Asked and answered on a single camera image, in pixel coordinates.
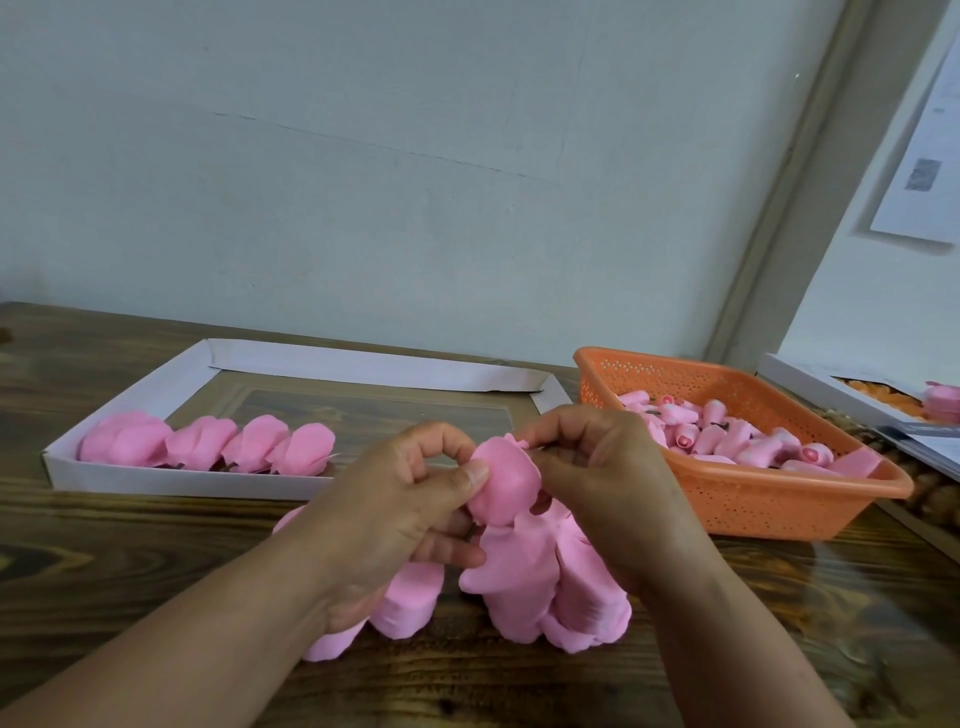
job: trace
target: white wall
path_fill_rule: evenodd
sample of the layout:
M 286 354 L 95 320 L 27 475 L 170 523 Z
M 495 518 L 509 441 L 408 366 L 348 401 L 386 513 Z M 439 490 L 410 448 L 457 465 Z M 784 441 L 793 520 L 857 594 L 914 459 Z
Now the white wall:
M 862 364 L 918 386 L 928 379 L 960 383 L 960 249 L 869 230 L 958 29 L 960 0 L 951 0 L 781 353 L 811 362 Z
M 0 0 L 0 287 L 699 355 L 842 5 Z

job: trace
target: left hand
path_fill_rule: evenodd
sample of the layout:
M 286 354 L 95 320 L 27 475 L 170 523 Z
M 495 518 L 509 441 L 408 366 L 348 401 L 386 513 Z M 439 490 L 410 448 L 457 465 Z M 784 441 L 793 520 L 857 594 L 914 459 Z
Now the left hand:
M 411 427 L 364 452 L 276 534 L 309 544 L 322 565 L 326 634 L 367 618 L 407 561 L 484 564 L 483 549 L 463 541 L 472 523 L 463 506 L 489 476 L 469 461 L 475 449 L 452 425 Z M 441 453 L 460 467 L 428 468 Z

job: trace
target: wooden table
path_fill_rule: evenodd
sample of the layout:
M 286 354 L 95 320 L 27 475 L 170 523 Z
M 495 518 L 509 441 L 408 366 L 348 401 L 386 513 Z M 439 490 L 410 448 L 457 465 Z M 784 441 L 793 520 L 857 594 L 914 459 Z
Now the wooden table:
M 291 507 L 47 484 L 45 445 L 207 336 L 367 348 L 0 305 L 0 705 L 259 542 Z M 575 396 L 576 371 L 548 369 Z M 960 567 L 947 557 L 875 507 L 827 544 L 718 544 L 858 724 L 960 725 Z M 620 643 L 568 656 L 501 640 L 454 577 L 419 635 L 392 643 L 368 629 L 335 663 L 301 664 L 259 724 L 680 725 L 642 608 Z

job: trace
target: perforated basket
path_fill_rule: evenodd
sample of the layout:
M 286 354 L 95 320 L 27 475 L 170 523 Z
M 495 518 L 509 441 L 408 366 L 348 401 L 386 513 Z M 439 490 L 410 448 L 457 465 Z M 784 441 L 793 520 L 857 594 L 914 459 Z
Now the perforated basket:
M 580 398 L 587 404 L 623 409 L 617 395 L 637 389 L 701 405 L 721 400 L 732 417 L 749 420 L 764 432 L 785 427 L 803 442 L 823 443 L 837 455 L 863 447 L 799 402 L 734 369 L 596 347 L 579 349 L 573 358 L 581 372 Z M 913 491 L 910 476 L 887 459 L 871 478 L 852 479 L 708 463 L 666 449 L 663 457 L 704 528 L 714 534 L 829 539 L 874 498 L 904 498 Z

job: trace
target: white cardboard tray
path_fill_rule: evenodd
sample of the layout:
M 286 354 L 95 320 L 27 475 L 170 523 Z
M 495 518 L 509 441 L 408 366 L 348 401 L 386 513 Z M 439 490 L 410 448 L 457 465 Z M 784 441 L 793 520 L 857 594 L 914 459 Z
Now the white cardboard tray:
M 837 409 L 867 427 L 898 423 L 916 423 L 916 418 L 900 412 L 881 401 L 867 397 L 834 377 L 875 381 L 898 389 L 905 395 L 923 399 L 916 387 L 899 382 L 868 368 L 829 364 L 806 364 L 786 359 L 779 354 L 768 353 L 760 360 L 757 373 L 774 384 L 793 392 L 811 404 L 824 409 Z
M 139 496 L 309 500 L 330 478 L 128 468 L 76 459 L 84 435 L 105 417 L 139 409 L 165 419 L 222 371 L 411 389 L 528 392 L 540 413 L 570 402 L 553 375 L 533 369 L 239 339 L 204 339 L 144 376 L 49 445 L 42 457 L 54 488 Z

